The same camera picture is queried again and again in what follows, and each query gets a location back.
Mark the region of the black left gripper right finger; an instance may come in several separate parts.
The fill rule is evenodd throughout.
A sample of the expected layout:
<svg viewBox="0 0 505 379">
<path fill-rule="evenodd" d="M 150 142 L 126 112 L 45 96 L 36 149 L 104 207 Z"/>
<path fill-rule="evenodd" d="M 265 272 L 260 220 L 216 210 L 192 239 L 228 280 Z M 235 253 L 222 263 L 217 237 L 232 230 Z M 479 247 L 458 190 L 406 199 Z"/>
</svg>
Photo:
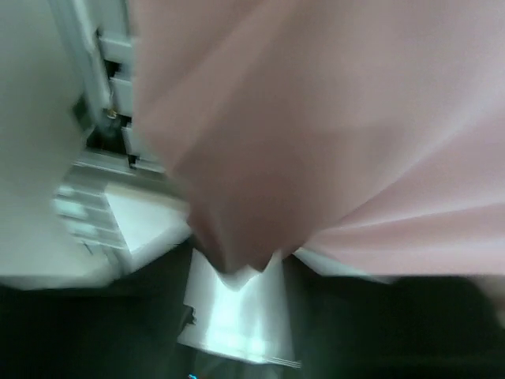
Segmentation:
<svg viewBox="0 0 505 379">
<path fill-rule="evenodd" d="M 501 378 L 491 300 L 455 276 L 377 283 L 282 263 L 298 378 Z"/>
</svg>

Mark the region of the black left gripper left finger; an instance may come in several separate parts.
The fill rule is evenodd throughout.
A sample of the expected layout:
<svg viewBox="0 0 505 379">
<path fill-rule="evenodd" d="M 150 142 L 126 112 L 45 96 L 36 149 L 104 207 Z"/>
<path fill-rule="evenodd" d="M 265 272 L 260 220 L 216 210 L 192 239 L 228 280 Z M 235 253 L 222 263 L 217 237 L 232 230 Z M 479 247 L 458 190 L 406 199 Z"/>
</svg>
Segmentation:
<svg viewBox="0 0 505 379">
<path fill-rule="evenodd" d="M 177 338 L 189 316 L 193 245 L 98 288 L 1 287 L 3 378 L 186 378 Z"/>
</svg>

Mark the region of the pink trousers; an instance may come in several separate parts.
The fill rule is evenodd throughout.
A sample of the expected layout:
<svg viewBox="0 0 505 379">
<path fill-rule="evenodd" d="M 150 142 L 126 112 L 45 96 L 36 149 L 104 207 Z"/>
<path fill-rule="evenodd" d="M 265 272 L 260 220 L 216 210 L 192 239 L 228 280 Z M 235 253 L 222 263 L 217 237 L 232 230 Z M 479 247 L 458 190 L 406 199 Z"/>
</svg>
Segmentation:
<svg viewBox="0 0 505 379">
<path fill-rule="evenodd" d="M 503 273 L 503 2 L 129 6 L 133 124 L 219 271 Z"/>
</svg>

